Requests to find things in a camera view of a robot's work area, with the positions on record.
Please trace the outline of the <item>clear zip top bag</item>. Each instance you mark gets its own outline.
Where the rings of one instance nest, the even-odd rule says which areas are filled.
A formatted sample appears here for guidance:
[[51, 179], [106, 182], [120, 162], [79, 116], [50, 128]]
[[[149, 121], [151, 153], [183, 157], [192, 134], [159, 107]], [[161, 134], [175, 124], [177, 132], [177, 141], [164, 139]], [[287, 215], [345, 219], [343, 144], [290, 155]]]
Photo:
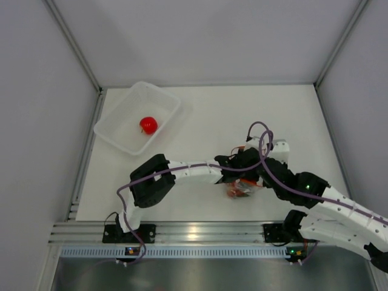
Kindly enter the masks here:
[[229, 198], [245, 198], [252, 196], [256, 191], [263, 188], [263, 180], [257, 181], [237, 179], [226, 185], [226, 194]]

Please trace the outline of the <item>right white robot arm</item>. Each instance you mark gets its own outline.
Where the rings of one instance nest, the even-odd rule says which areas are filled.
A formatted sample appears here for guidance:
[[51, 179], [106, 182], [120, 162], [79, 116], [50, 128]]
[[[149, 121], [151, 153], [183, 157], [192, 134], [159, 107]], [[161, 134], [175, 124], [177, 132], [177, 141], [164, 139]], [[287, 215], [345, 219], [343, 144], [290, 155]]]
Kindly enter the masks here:
[[284, 219], [284, 236], [327, 242], [350, 250], [387, 272], [387, 218], [344, 196], [327, 181], [309, 172], [294, 174], [273, 158], [255, 170], [276, 196], [301, 210]]

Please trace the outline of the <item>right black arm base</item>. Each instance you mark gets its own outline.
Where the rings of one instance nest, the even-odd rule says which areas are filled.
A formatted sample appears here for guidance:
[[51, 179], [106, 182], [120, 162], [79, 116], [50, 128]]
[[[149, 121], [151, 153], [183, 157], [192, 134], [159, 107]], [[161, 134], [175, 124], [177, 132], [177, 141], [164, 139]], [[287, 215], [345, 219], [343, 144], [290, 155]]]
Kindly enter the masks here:
[[303, 243], [304, 238], [299, 233], [299, 228], [287, 226], [282, 223], [263, 225], [264, 241], [266, 243], [285, 244]]

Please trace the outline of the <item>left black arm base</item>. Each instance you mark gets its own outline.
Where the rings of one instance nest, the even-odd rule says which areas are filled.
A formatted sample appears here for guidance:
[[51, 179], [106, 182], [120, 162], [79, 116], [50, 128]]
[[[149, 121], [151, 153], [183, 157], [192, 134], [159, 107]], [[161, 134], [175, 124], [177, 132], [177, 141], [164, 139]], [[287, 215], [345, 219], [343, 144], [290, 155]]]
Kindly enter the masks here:
[[[155, 224], [141, 224], [134, 232], [146, 244], [153, 244], [155, 242]], [[140, 243], [140, 240], [131, 232], [124, 233], [120, 226], [116, 224], [107, 224], [104, 226], [102, 242], [104, 244], [134, 244]]]

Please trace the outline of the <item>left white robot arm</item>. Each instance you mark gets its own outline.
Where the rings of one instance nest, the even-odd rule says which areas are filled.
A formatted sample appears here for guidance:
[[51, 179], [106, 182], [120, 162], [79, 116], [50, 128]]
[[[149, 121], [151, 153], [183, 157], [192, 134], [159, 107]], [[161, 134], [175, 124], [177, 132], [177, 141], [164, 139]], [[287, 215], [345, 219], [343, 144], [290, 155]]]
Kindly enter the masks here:
[[237, 179], [257, 181], [256, 170], [260, 165], [259, 151], [255, 148], [199, 162], [176, 162], [157, 154], [134, 170], [130, 182], [117, 190], [123, 210], [116, 218], [116, 235], [124, 242], [133, 241], [140, 227], [141, 209], [160, 203], [176, 185], [228, 184]]

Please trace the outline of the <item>red fake tomato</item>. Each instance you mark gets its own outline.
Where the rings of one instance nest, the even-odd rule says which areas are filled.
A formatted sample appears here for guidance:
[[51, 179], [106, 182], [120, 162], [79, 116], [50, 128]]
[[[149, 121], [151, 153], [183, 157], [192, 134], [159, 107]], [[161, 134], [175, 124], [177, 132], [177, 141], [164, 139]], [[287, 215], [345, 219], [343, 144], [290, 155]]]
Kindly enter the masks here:
[[146, 116], [140, 120], [139, 126], [142, 133], [145, 133], [146, 135], [152, 135], [158, 129], [158, 122], [154, 117]]

